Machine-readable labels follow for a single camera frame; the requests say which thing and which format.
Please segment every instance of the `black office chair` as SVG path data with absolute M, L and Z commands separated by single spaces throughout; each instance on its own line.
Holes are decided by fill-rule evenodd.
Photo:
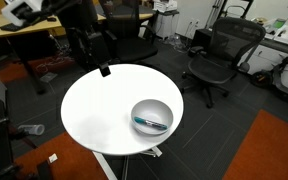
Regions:
M 140 63 L 140 60 L 157 54 L 158 49 L 153 45 L 155 32 L 139 20 L 138 0 L 100 0 L 107 28 L 108 46 L 113 58 L 119 63 Z M 150 38 L 140 38 L 140 27 L 151 32 Z
M 208 94 L 207 107 L 214 105 L 210 87 L 222 90 L 227 97 L 229 91 L 219 86 L 236 76 L 237 64 L 252 47 L 258 45 L 265 36 L 262 26 L 238 18 L 221 18 L 214 23 L 209 47 L 194 47 L 197 55 L 188 64 L 191 73 L 183 73 L 201 82 Z M 181 88 L 182 93 L 189 87 Z

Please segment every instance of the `table top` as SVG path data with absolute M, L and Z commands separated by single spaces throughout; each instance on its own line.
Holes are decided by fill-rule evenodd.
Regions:
M 67 91 L 61 107 L 65 129 L 82 146 L 107 155 L 131 155 L 165 141 L 179 125 L 183 98 L 164 74 L 140 65 L 112 65 L 111 75 L 99 70 L 77 80 Z M 131 121 L 133 106 L 144 99 L 167 104 L 173 124 L 161 135 L 137 131 Z
M 20 35 L 20 34 L 26 34 L 26 33 L 32 33 L 32 32 L 62 27 L 58 18 L 57 17 L 55 18 L 57 19 L 57 21 L 55 22 L 42 21 L 40 23 L 35 24 L 34 26 L 29 26 L 16 32 L 3 31 L 0 29 L 0 37 L 14 36 L 14 35 Z M 105 17 L 101 15 L 97 15 L 97 18 L 98 18 L 98 21 L 105 20 Z M 9 23 L 10 23 L 9 20 L 0 14 L 0 26 L 9 24 Z

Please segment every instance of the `chair armrest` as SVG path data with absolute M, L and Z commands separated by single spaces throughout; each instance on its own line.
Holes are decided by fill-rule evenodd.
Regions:
M 11 164 L 7 167 L 5 167 L 4 169 L 2 169 L 0 171 L 0 179 L 3 177 L 3 176 L 6 176 L 7 174 L 15 174 L 16 172 L 18 172 L 20 170 L 20 166 L 16 165 L 16 164 Z
M 154 43 L 154 40 L 156 38 L 156 32 L 153 30 L 153 28 L 151 26 L 148 26 L 148 25 L 141 25 L 140 27 L 144 27 L 146 28 L 147 30 L 149 30 L 149 32 L 152 34 L 151 36 L 151 43 L 153 44 Z
M 188 56 L 193 57 L 193 56 L 195 56 L 196 54 L 205 55 L 206 52 L 205 52 L 204 47 L 202 47 L 202 46 L 194 46 L 194 47 L 191 47 L 190 50 L 189 50 Z
M 115 59 L 117 57 L 116 55 L 117 37 L 110 30 L 103 31 L 103 37 L 111 57 Z

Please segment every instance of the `floor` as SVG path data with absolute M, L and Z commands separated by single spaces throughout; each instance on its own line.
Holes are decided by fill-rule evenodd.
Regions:
M 146 62 L 161 68 L 179 87 L 194 83 L 181 78 L 190 61 L 186 53 L 160 41 L 156 41 L 156 46 L 159 53 Z M 42 136 L 30 137 L 37 145 L 63 133 L 61 101 L 84 74 L 77 65 L 63 69 L 56 78 L 44 83 L 47 93 L 43 95 L 35 93 L 29 79 L 7 83 L 13 124 L 44 124 Z M 246 75 L 238 74 L 227 87 L 231 90 L 227 98 L 213 91 L 216 103 L 212 109 L 205 106 L 204 92 L 185 92 L 182 121 L 175 133 L 158 146 L 162 156 L 131 156 L 128 179 L 221 179 L 260 109 L 288 122 L 288 102 L 271 90 L 253 86 Z M 15 158 L 31 150 L 21 141 L 12 142 L 12 147 Z M 104 158 L 120 179 L 123 157 Z

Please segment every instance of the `chair wheel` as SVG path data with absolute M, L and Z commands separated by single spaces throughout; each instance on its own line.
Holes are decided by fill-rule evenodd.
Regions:
M 183 72 L 182 78 L 183 78 L 183 79 L 186 79 L 186 77 L 187 77 L 187 76 L 186 76 L 186 72 Z
M 222 95 L 223 95 L 224 97 L 227 97 L 229 94 L 230 94 L 229 92 L 225 92 L 225 93 L 223 93 Z

